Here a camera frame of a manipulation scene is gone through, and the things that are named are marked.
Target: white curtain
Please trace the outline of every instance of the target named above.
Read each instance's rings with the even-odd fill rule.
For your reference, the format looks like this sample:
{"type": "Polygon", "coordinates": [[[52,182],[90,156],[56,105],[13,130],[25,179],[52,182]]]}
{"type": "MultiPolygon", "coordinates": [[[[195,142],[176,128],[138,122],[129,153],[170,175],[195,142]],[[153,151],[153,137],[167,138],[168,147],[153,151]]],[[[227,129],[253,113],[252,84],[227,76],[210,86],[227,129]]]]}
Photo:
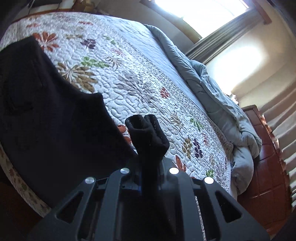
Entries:
{"type": "Polygon", "coordinates": [[[286,172],[290,177],[292,206],[296,206],[296,81],[260,108],[279,141],[286,172]]]}

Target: window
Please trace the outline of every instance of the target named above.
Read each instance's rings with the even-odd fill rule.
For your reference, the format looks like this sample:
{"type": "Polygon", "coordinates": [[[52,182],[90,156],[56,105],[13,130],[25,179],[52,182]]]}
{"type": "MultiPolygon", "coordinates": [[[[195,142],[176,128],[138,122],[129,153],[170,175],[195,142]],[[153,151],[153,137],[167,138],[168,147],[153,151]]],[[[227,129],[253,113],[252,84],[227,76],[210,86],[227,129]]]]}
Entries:
{"type": "Polygon", "coordinates": [[[182,18],[202,38],[248,10],[242,0],[152,0],[182,18]]]}

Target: wall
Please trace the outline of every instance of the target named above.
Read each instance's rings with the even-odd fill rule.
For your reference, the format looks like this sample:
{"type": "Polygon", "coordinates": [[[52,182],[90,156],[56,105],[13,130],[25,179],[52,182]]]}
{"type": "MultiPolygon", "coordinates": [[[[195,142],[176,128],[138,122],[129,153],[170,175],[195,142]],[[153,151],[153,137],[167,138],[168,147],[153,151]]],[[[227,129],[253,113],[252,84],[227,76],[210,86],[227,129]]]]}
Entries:
{"type": "Polygon", "coordinates": [[[173,43],[186,52],[193,42],[164,17],[140,3],[140,0],[101,0],[99,8],[110,15],[153,25],[162,30],[173,43]]]}
{"type": "Polygon", "coordinates": [[[289,85],[295,73],[296,49],[291,33],[267,1],[258,2],[272,23],[257,25],[207,64],[209,75],[223,91],[232,91],[241,107],[262,106],[278,94],[281,86],[289,85]]]}

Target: light blue comforter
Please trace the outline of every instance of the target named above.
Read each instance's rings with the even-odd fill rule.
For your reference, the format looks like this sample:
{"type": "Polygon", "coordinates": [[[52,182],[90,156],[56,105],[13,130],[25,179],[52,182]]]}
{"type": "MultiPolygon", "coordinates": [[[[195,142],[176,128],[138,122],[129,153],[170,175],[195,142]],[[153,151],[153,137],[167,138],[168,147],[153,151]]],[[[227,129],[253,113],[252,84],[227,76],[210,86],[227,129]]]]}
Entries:
{"type": "Polygon", "coordinates": [[[262,147],[262,141],[250,120],[242,109],[221,91],[215,80],[208,75],[205,65],[189,60],[160,29],[145,26],[159,40],[169,60],[203,104],[211,120],[227,140],[234,144],[231,176],[236,182],[238,194],[244,192],[253,177],[253,158],[259,155],[262,147]]]}

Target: black garment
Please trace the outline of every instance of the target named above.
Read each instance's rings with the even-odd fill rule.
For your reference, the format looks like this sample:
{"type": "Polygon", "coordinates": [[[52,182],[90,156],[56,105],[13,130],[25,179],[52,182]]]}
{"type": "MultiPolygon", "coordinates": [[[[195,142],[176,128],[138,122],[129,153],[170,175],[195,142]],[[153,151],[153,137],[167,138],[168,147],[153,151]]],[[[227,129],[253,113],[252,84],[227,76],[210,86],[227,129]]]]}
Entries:
{"type": "Polygon", "coordinates": [[[0,140],[26,184],[55,206],[136,154],[104,106],[65,81],[33,37],[0,52],[0,140]]]}

